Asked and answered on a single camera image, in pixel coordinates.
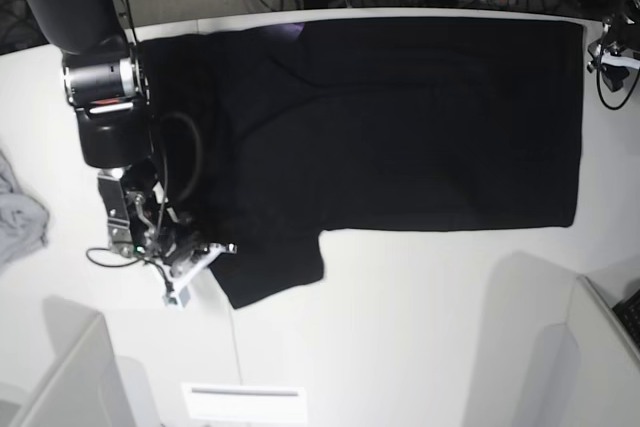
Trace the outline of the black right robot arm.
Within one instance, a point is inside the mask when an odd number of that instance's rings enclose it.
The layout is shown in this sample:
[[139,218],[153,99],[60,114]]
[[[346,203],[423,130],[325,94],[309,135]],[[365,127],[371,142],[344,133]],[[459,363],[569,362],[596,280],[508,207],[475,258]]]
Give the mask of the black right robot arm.
[[107,213],[109,251],[127,265],[145,263],[161,277],[164,301],[183,306],[194,278],[232,243],[208,243],[191,228],[181,204],[204,167],[204,143],[194,120],[179,112],[191,133],[193,167],[185,186],[169,190],[167,149],[154,113],[137,36],[125,32],[113,0],[26,0],[44,38],[62,52],[65,98],[77,121],[84,161],[98,171]]

